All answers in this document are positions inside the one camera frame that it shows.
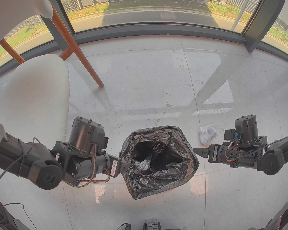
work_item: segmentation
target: pole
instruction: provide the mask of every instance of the pole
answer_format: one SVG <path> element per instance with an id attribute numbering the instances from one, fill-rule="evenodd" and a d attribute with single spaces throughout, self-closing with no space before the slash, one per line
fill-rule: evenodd
<path id="1" fill-rule="evenodd" d="M 245 10 L 246 6 L 248 5 L 248 2 L 249 2 L 249 0 L 246 0 L 245 3 L 244 3 L 244 5 L 243 5 L 243 7 L 242 7 L 242 9 L 240 10 L 239 15 L 238 15 L 236 21 L 234 22 L 234 24 L 233 24 L 233 26 L 232 26 L 232 28 L 231 28 L 232 31 L 235 30 L 238 22 L 240 21 L 240 18 L 242 17 L 242 14 L 244 13 L 244 10 Z"/>

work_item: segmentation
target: road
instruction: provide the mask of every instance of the road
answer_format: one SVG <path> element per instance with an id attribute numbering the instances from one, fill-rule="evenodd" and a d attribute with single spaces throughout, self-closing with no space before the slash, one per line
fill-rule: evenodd
<path id="1" fill-rule="evenodd" d="M 86 16 L 83 18 L 78 18 L 71 21 L 71 24 L 76 32 L 82 30 L 88 30 L 100 26 L 111 26 L 117 24 L 125 23 L 138 23 L 138 22 L 177 22 L 177 23 L 189 23 L 196 25 L 204 25 L 216 28 L 222 28 L 230 30 L 234 21 L 229 18 L 222 16 L 211 15 L 207 13 L 198 12 L 186 12 L 186 11 L 176 11 L 172 8 L 160 9 L 160 8 L 135 8 L 127 9 L 125 11 L 109 11 L 108 13 L 103 13 L 97 16 Z M 242 32 L 245 24 L 238 23 L 235 31 Z M 31 40 L 23 43 L 15 50 L 18 53 L 23 53 L 30 50 L 36 46 L 39 46 L 45 42 L 52 40 L 53 37 L 49 31 L 43 32 L 38 36 L 32 38 Z M 284 44 L 278 42 L 272 37 L 265 36 L 263 41 L 277 47 L 288 53 L 288 47 Z M 0 59 L 0 66 L 9 61 L 12 57 L 10 55 L 5 55 Z"/>

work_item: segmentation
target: black plastic bag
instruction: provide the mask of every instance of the black plastic bag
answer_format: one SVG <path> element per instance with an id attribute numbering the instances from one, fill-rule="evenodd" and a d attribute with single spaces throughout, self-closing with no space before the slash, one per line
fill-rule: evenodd
<path id="1" fill-rule="evenodd" d="M 119 157 L 131 162 L 122 175 L 135 200 L 185 184 L 199 166 L 182 130 L 175 126 L 134 131 L 123 143 Z"/>

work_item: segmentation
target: white label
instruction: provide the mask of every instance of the white label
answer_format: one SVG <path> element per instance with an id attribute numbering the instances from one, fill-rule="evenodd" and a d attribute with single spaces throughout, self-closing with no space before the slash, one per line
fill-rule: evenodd
<path id="1" fill-rule="evenodd" d="M 215 146 L 215 148 L 214 148 L 214 154 L 213 154 L 213 161 L 216 161 L 217 150 L 218 150 L 218 146 Z"/>
<path id="2" fill-rule="evenodd" d="M 118 161 L 114 160 L 111 168 L 111 176 L 115 175 L 116 168 L 117 168 Z"/>

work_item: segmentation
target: wooden chair leg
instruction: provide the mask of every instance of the wooden chair leg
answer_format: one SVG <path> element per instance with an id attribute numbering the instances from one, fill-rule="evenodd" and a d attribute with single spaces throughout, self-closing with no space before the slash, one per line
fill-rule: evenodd
<path id="1" fill-rule="evenodd" d="M 73 53 L 73 49 L 71 47 L 68 47 L 66 50 L 62 52 L 62 54 L 59 55 L 60 58 L 65 61 L 71 54 Z"/>
<path id="2" fill-rule="evenodd" d="M 15 50 L 13 50 L 5 39 L 0 41 L 0 45 L 20 64 L 25 62 L 25 60 Z"/>
<path id="3" fill-rule="evenodd" d="M 58 29 L 60 34 L 63 36 L 65 41 L 68 43 L 70 48 L 74 51 L 74 53 L 79 58 L 79 60 L 82 62 L 82 64 L 85 66 L 85 68 L 88 70 L 88 72 L 91 74 L 93 79 L 97 82 L 97 84 L 100 87 L 103 87 L 103 85 L 104 85 L 103 82 L 100 80 L 99 76 L 97 75 L 97 73 L 95 72 L 93 67 L 88 62 L 87 58 L 83 54 L 82 50 L 79 48 L 79 46 L 76 43 L 76 41 L 74 40 L 74 38 L 71 36 L 70 32 L 68 31 L 68 29 L 66 28 L 66 26 L 62 22 L 61 18 L 59 17 L 59 15 L 56 12 L 53 5 L 52 5 L 52 8 L 53 8 L 53 17 L 52 17 L 51 21 L 53 22 L 55 27 Z"/>

